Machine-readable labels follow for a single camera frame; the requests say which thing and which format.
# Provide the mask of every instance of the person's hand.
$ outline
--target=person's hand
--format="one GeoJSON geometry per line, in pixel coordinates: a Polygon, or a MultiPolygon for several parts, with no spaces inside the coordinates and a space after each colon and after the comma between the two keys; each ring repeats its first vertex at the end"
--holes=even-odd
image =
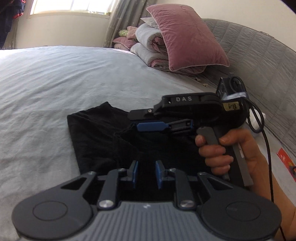
{"type": "MultiPolygon", "coordinates": [[[[265,158],[249,130],[230,130],[225,136],[221,137],[219,141],[223,146],[231,146],[240,143],[250,175],[254,172],[258,161],[265,158]]],[[[226,152],[225,147],[221,145],[206,145],[205,137],[201,135],[196,136],[195,143],[200,147],[199,153],[206,158],[205,163],[212,168],[213,174],[224,175],[229,171],[230,164],[233,162],[233,157],[223,155],[226,152]]]]}

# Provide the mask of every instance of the forearm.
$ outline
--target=forearm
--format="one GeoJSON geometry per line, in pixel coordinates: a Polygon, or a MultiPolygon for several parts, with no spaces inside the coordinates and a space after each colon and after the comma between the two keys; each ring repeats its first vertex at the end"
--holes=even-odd
{"type": "MultiPolygon", "coordinates": [[[[251,174],[254,185],[251,191],[271,199],[270,185],[269,185],[269,173],[268,163],[265,157],[262,155],[260,160],[257,162],[254,172],[251,174]]],[[[274,191],[274,203],[279,207],[282,214],[282,223],[285,237],[287,240],[296,239],[296,215],[295,206],[285,195],[283,190],[280,188],[277,180],[272,175],[273,191],[274,191]]],[[[282,240],[280,231],[277,232],[276,240],[282,240]]]]}

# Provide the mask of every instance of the finger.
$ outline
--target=finger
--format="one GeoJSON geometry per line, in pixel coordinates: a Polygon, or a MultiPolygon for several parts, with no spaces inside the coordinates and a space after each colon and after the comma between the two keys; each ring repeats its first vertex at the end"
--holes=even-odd
{"type": "Polygon", "coordinates": [[[199,153],[203,157],[221,156],[226,152],[225,147],[220,145],[205,145],[199,149],[199,153]]]}
{"type": "Polygon", "coordinates": [[[254,159],[261,155],[259,147],[253,138],[252,134],[247,129],[233,129],[225,136],[221,137],[220,143],[225,146],[230,146],[235,143],[240,143],[244,152],[245,158],[254,159]]]}
{"type": "Polygon", "coordinates": [[[197,136],[195,137],[195,144],[196,144],[198,147],[204,146],[204,145],[206,144],[205,137],[202,136],[202,135],[197,135],[197,136]]]}
{"type": "Polygon", "coordinates": [[[205,164],[209,167],[223,167],[233,162],[232,156],[217,156],[212,158],[206,158],[205,164]]]}
{"type": "Polygon", "coordinates": [[[230,165],[226,165],[223,167],[214,167],[211,170],[214,175],[222,176],[226,174],[229,171],[229,169],[230,169],[230,165]]]}

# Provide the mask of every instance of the black folded clothing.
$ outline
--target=black folded clothing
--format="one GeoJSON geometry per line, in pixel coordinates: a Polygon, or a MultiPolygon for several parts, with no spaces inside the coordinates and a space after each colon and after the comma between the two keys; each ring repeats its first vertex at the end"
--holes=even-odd
{"type": "Polygon", "coordinates": [[[165,168],[178,168],[188,175],[210,172],[198,153],[194,139],[159,132],[138,132],[127,112],[108,102],[68,115],[68,126],[80,173],[106,175],[115,168],[129,168],[139,161],[138,182],[156,186],[155,161],[165,168]]]}

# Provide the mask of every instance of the red package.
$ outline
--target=red package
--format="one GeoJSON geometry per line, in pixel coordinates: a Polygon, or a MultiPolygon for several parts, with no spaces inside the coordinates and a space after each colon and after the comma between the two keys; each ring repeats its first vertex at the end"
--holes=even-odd
{"type": "Polygon", "coordinates": [[[288,156],[288,154],[283,150],[283,148],[281,148],[277,155],[279,156],[279,158],[281,159],[281,161],[283,162],[283,164],[286,166],[286,168],[288,169],[289,173],[292,175],[292,177],[294,178],[294,181],[296,182],[296,169],[293,169],[293,167],[295,167],[295,164],[293,163],[293,161],[291,160],[291,158],[288,156]]]}

